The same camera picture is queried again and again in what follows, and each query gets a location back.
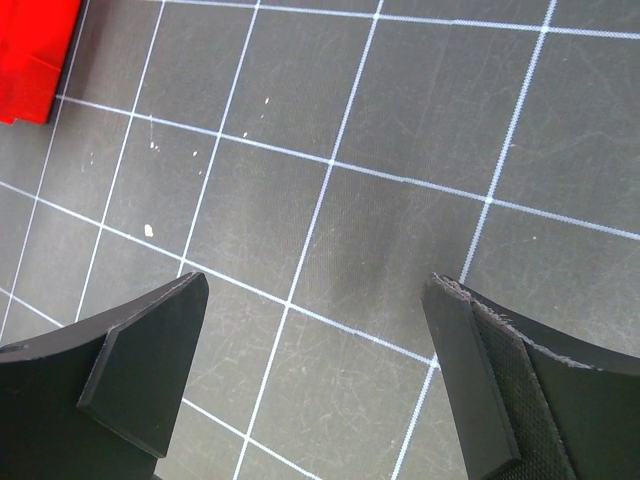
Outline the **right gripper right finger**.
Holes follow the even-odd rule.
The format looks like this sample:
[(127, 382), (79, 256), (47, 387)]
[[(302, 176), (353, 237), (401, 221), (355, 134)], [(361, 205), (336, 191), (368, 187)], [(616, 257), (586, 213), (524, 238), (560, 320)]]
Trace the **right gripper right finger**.
[(471, 479), (635, 479), (639, 361), (445, 275), (421, 301)]

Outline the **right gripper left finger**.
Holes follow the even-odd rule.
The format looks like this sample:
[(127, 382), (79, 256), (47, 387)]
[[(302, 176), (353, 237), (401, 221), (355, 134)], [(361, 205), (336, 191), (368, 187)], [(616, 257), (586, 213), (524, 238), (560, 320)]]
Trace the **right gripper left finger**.
[(192, 272), (1, 350), (5, 479), (151, 479), (169, 449), (209, 296)]

